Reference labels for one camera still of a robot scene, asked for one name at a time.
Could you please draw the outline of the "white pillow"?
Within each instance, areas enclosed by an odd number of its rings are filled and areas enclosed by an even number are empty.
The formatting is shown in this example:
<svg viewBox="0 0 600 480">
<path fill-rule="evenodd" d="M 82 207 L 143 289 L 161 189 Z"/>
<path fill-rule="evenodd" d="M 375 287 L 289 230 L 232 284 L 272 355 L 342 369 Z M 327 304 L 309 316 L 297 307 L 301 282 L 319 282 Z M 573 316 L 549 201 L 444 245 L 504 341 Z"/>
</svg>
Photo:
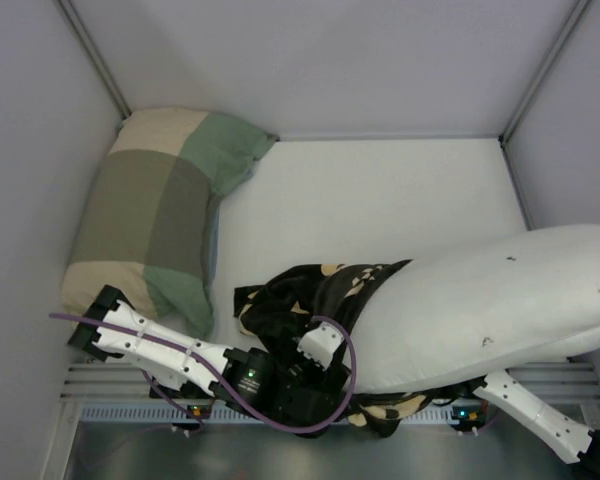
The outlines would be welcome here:
<svg viewBox="0 0 600 480">
<path fill-rule="evenodd" d="M 412 261 L 352 332 L 355 389 L 416 392 L 600 349 L 600 225 L 526 232 Z"/>
</svg>

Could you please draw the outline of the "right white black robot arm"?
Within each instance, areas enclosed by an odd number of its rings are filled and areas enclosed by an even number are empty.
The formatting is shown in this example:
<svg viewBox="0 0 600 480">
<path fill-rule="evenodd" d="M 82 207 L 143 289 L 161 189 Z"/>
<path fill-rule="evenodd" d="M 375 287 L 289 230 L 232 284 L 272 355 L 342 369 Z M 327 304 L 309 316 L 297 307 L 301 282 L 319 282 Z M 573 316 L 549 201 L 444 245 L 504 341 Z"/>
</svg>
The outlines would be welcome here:
<svg viewBox="0 0 600 480">
<path fill-rule="evenodd" d="M 562 414 L 505 370 L 479 378 L 473 394 L 495 405 L 540 438 L 570 467 L 575 479 L 600 479 L 600 430 Z"/>
</svg>

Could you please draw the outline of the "black floral plush pillowcase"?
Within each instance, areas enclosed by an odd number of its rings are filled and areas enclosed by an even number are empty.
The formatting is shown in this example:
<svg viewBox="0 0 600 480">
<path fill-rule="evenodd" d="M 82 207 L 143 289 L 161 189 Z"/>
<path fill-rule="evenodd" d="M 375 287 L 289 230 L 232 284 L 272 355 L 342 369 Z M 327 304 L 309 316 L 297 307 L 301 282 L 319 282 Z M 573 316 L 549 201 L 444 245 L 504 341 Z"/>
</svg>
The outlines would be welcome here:
<svg viewBox="0 0 600 480">
<path fill-rule="evenodd" d="M 262 285 L 234 291 L 234 313 L 241 331 L 257 338 L 276 359 L 291 357 L 290 340 L 309 331 L 314 317 L 327 317 L 350 336 L 357 359 L 354 394 L 342 419 L 376 435 L 392 435 L 401 421 L 426 408 L 439 391 L 390 386 L 389 342 L 397 330 L 370 303 L 407 261 L 378 264 L 304 264 Z"/>
</svg>

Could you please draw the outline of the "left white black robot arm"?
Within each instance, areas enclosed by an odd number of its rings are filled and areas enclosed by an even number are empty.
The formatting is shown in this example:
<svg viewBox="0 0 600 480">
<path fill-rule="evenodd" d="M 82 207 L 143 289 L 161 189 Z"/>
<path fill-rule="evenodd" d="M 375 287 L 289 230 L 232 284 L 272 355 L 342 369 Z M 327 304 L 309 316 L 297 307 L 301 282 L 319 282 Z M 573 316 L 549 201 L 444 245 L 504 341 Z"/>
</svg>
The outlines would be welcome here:
<svg viewBox="0 0 600 480">
<path fill-rule="evenodd" d="M 68 345 L 89 357 L 124 360 L 143 372 L 152 389 L 187 395 L 197 388 L 276 430 L 317 435 L 346 413 L 357 380 L 349 334 L 327 317 L 314 317 L 291 357 L 209 343 L 140 314 L 123 292 L 104 286 L 76 322 Z"/>
</svg>

